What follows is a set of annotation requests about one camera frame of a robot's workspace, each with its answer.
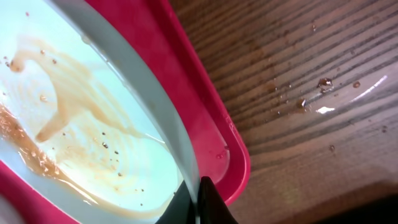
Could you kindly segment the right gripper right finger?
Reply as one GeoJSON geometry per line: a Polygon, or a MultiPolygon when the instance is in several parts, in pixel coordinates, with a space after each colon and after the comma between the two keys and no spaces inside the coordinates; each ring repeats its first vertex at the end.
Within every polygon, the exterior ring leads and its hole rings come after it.
{"type": "Polygon", "coordinates": [[[207,176],[200,179],[198,211],[201,224],[238,224],[207,176]]]}

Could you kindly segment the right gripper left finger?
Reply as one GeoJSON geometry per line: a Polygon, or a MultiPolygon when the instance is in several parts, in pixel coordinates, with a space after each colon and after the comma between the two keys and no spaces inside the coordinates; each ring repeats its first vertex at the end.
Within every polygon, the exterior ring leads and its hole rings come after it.
{"type": "Polygon", "coordinates": [[[196,224],[193,203],[185,181],[173,194],[168,207],[155,224],[196,224]]]}

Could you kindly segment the light blue plate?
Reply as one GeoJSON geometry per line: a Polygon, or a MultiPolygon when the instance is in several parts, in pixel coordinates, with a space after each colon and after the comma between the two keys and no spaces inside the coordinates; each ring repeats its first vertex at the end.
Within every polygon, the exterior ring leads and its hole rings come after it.
{"type": "Polygon", "coordinates": [[[199,173],[173,103],[85,1],[1,2],[1,160],[78,223],[156,223],[199,173]]]}

